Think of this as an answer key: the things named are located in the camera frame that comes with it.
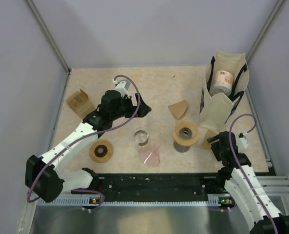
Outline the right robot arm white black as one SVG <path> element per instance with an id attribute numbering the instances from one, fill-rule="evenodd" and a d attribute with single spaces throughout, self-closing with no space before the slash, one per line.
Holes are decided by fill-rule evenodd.
<path id="1" fill-rule="evenodd" d="M 228 131 L 206 139 L 223 167 L 216 188 L 229 193 L 243 214 L 251 234 L 289 234 L 289 215 L 274 205 L 264 191 L 244 153 L 238 151 L 234 133 Z"/>

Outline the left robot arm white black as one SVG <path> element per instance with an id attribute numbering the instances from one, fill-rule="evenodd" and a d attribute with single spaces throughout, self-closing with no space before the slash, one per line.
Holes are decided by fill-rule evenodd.
<path id="1" fill-rule="evenodd" d="M 130 96 L 120 92 L 105 92 L 98 107 L 89 113 L 66 139 L 41 156 L 28 158 L 25 172 L 25 185 L 31 193 L 37 194 L 49 203 L 61 193 L 84 189 L 88 193 L 98 190 L 99 182 L 91 169 L 83 168 L 76 172 L 64 173 L 66 165 L 87 145 L 97 141 L 105 132 L 113 130 L 113 122 L 121 117 L 131 120 L 145 117 L 152 109 L 136 93 L 137 105 Z"/>

